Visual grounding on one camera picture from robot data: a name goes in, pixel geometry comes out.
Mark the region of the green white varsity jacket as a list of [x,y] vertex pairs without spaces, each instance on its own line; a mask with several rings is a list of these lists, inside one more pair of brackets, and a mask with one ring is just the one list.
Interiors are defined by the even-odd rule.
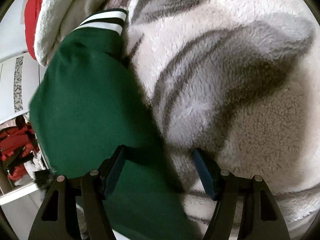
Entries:
[[120,145],[125,164],[104,208],[114,235],[198,239],[132,72],[122,63],[124,9],[81,22],[59,45],[30,103],[49,165],[68,179],[100,167]]

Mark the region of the hanging red clothes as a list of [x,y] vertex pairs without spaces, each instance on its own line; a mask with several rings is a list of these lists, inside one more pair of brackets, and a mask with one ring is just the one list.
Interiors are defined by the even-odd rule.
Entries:
[[7,178],[13,181],[27,174],[24,163],[33,159],[33,153],[39,152],[31,123],[19,115],[15,124],[1,130],[1,164]]

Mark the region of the white drawer shelf unit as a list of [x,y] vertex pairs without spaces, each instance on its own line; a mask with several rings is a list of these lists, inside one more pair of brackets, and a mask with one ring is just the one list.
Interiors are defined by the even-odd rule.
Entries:
[[1,194],[1,239],[28,239],[43,192],[29,175],[14,182],[14,186]]

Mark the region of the white wardrobe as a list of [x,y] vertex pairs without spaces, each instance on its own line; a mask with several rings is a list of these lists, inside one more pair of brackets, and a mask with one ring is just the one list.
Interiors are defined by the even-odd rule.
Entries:
[[1,124],[29,112],[29,103],[46,72],[28,53],[24,9],[14,0],[1,20]]

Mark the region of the floral plush bed blanket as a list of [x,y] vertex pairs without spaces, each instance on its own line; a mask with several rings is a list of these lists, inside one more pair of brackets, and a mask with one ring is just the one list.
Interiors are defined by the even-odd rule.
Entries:
[[204,233],[215,203],[191,159],[261,175],[299,239],[319,210],[319,25],[303,0],[109,0],[126,54]]

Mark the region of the folded white fleece blanket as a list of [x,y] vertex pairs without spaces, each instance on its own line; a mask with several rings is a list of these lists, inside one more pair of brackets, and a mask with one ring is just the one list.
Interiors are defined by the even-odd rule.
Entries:
[[48,66],[62,40],[107,0],[42,0],[35,29],[37,62]]

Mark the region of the red duvet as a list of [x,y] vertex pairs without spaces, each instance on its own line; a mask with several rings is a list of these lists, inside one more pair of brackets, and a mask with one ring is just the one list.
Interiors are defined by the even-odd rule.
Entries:
[[24,10],[25,41],[28,53],[36,60],[34,42],[37,20],[43,0],[27,0]]

